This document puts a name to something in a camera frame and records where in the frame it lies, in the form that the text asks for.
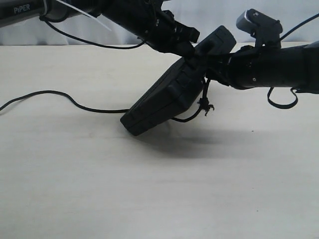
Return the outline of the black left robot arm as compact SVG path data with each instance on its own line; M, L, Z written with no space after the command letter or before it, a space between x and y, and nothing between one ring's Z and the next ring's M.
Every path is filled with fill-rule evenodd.
M142 44L161 53L190 57L199 31L162 10L161 0L2 0L0 25L6 27L38 17L50 27L68 18L85 15L94 20L104 16L137 36Z

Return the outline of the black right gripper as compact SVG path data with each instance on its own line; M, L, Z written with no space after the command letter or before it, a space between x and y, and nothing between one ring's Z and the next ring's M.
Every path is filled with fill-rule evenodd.
M253 46L242 46L238 51L233 53L208 53L206 56L206 77L210 80L218 81L226 86L240 86L236 82L237 69L242 70L244 67L235 63L237 58L245 57L253 50Z

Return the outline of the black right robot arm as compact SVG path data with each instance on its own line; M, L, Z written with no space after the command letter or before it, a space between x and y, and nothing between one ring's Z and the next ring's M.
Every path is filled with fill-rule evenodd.
M288 48L243 46L234 53L207 56L216 81L238 90L296 88L319 92L319 43Z

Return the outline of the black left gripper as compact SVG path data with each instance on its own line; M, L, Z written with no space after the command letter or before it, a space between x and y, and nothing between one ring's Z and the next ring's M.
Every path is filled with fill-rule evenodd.
M139 38L161 53L173 53L184 58L195 55L193 43L199 31L174 19L169 10L143 9L139 11Z

